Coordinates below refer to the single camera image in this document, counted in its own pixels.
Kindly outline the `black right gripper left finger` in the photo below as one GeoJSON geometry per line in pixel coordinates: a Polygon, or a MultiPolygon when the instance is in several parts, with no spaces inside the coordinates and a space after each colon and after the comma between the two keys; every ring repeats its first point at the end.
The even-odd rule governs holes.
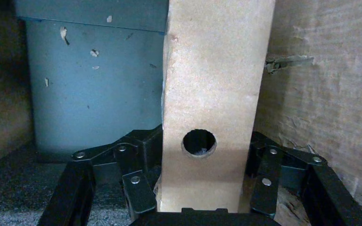
{"type": "Polygon", "coordinates": [[[148,174],[162,160],[163,129],[133,130],[117,141],[74,152],[61,174],[40,226],[85,226],[96,187],[117,183],[132,220],[157,210],[148,174]]]}

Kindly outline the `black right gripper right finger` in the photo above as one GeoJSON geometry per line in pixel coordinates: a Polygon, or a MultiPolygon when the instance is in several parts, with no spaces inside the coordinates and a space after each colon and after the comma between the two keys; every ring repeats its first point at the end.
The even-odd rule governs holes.
{"type": "Polygon", "coordinates": [[[362,209],[321,156],[283,147],[253,132],[246,173],[255,178],[250,210],[275,218],[278,187],[300,197],[313,226],[362,226],[362,209]]]}

